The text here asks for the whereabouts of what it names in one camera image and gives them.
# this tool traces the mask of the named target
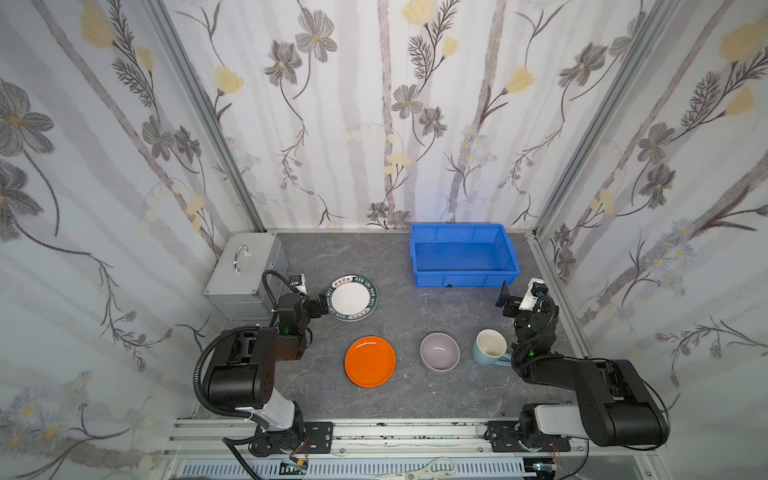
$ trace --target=lavender bowl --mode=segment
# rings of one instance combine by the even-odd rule
[[[458,363],[458,343],[444,333],[430,333],[422,340],[422,361],[433,372],[448,372]]]

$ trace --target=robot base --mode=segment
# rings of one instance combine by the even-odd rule
[[[248,452],[254,457],[268,457],[272,454],[291,453],[330,453],[333,440],[333,423],[304,423],[304,415],[298,403],[293,403],[293,424],[290,429],[277,432],[264,432],[258,440],[248,445]]]
[[[571,443],[560,435],[541,433],[536,426],[534,409],[529,403],[523,406],[520,419],[491,420],[483,438],[491,443],[494,453],[553,452],[552,444],[559,452],[571,451]]]

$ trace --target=blue plastic bin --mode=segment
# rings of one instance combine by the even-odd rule
[[[502,286],[520,275],[518,254],[499,223],[411,226],[416,286]]]

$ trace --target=gray marble tabletop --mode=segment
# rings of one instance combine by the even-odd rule
[[[313,319],[314,342],[298,362],[278,362],[275,387],[297,401],[307,419],[456,418],[518,416],[530,402],[574,401],[563,389],[524,383],[509,367],[478,366],[472,344],[482,329],[496,329],[508,343],[512,320],[495,306],[497,288],[417,288],[407,233],[280,233],[289,272],[306,275],[312,296],[349,273],[370,278],[379,305],[367,318],[345,323],[331,316]],[[512,234],[521,274],[512,284],[523,295],[539,271],[521,234]],[[432,332],[452,336],[461,359],[450,372],[422,364],[419,346]],[[359,387],[344,373],[346,350],[357,339],[375,335],[392,344],[395,372],[374,389]],[[573,350],[558,325],[553,349]]]

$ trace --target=mug handle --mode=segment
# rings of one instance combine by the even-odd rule
[[[505,353],[501,356],[498,360],[496,360],[496,363],[494,365],[501,365],[501,366],[512,366],[512,354],[511,353]]]

